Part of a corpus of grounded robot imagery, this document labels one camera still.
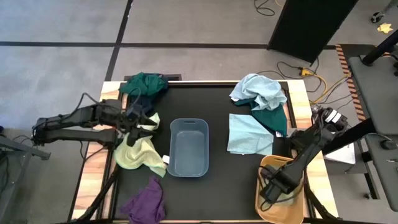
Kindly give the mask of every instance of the small yellow object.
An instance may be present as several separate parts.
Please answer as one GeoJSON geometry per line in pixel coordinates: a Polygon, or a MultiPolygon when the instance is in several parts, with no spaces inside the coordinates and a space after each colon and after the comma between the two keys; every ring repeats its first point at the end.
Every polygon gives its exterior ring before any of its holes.
{"type": "Polygon", "coordinates": [[[307,75],[313,75],[313,72],[306,68],[303,68],[303,70],[301,71],[301,76],[306,77],[307,75]]]}
{"type": "Polygon", "coordinates": [[[392,31],[391,24],[383,23],[377,28],[377,31],[388,34],[388,32],[392,31]]]}

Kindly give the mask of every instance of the gray carpet floor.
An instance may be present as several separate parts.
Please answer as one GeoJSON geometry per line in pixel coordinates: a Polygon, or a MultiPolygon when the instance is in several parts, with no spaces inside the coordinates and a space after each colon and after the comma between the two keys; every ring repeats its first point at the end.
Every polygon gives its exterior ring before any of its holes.
{"type": "MultiPolygon", "coordinates": [[[[359,0],[330,44],[383,41],[388,35],[377,32],[377,24],[370,23],[369,17],[387,2],[359,0]]],[[[127,0],[0,0],[0,41],[114,42],[126,3],[127,0]]],[[[276,16],[259,15],[251,0],[134,0],[123,42],[266,44],[281,11],[274,1],[267,6],[275,10],[276,16]]],[[[398,9],[393,9],[383,22],[392,23],[396,29],[398,9]]],[[[6,134],[29,134],[38,117],[71,111],[83,92],[98,98],[112,51],[111,47],[0,47],[0,124],[7,128],[6,134]]],[[[248,73],[276,70],[278,61],[309,66],[266,50],[123,48],[111,79],[120,81],[126,75],[143,71],[180,73],[183,80],[239,80],[248,73]]],[[[318,74],[330,85],[343,76],[335,50],[324,50],[319,62],[318,74]]],[[[298,76],[298,70],[281,66],[286,75],[298,76]]],[[[318,80],[309,78],[305,84],[313,90],[318,80]]],[[[321,92],[311,93],[309,98],[314,100],[321,92]]],[[[348,86],[341,85],[329,101],[348,94],[348,86]]],[[[337,108],[349,100],[330,106],[337,108]]],[[[341,112],[350,125],[358,123],[352,102],[341,112]]],[[[67,219],[81,168],[79,148],[79,143],[62,141],[42,148],[52,153],[51,159],[31,160],[13,205],[12,220],[55,223],[67,219]]],[[[363,175],[331,175],[330,181],[342,218],[398,223],[398,214],[389,209],[377,178],[381,200],[362,197],[368,191],[363,175]]]]}

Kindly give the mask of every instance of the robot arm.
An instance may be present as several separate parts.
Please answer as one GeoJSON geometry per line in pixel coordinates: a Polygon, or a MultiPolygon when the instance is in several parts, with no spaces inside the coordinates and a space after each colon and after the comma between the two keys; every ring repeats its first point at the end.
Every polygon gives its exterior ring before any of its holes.
{"type": "Polygon", "coordinates": [[[39,118],[33,127],[32,139],[36,145],[44,145],[57,140],[70,140],[94,141],[103,146],[111,147],[120,143],[119,132],[130,132],[127,144],[132,146],[136,139],[154,134],[153,131],[137,128],[138,123],[156,125],[155,122],[137,111],[130,112],[128,115],[122,112],[119,100],[103,100],[93,105],[78,108],[70,114],[39,118]],[[112,126],[113,129],[102,131],[64,129],[73,126],[93,128],[99,124],[112,126]]]}
{"type": "Polygon", "coordinates": [[[319,109],[315,114],[315,124],[305,131],[295,131],[289,138],[291,148],[298,154],[294,160],[275,169],[266,165],[261,177],[269,183],[260,191],[266,202],[273,204],[281,193],[289,194],[300,185],[307,165],[335,137],[343,134],[347,127],[347,118],[339,112],[327,108],[319,109]]]}

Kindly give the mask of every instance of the yellow cloth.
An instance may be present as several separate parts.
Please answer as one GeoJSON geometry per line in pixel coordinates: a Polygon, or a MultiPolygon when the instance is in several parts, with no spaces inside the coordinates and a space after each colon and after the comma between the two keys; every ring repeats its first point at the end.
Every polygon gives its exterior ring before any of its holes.
{"type": "Polygon", "coordinates": [[[391,24],[383,23],[377,28],[377,31],[388,34],[388,32],[392,31],[391,24]]]}
{"type": "MultiPolygon", "coordinates": [[[[160,123],[159,115],[156,113],[149,119],[155,121],[157,126],[138,126],[150,131],[157,129],[160,123]]],[[[125,135],[123,142],[116,148],[114,153],[114,158],[119,166],[124,169],[137,169],[144,164],[156,174],[163,177],[166,174],[167,166],[155,151],[155,147],[150,140],[152,136],[137,139],[133,146],[127,145],[128,136],[129,133],[125,135]]]]}

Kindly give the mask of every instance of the light blue cloth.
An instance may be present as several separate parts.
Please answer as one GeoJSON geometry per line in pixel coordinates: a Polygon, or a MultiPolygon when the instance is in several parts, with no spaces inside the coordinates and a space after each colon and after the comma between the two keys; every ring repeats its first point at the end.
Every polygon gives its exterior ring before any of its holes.
{"type": "Polygon", "coordinates": [[[252,110],[273,110],[286,102],[286,96],[281,92],[278,81],[258,74],[246,75],[229,95],[233,101],[251,99],[258,106],[252,110]]]}
{"type": "Polygon", "coordinates": [[[272,154],[274,136],[251,115],[229,114],[227,151],[233,154],[272,154]]]}

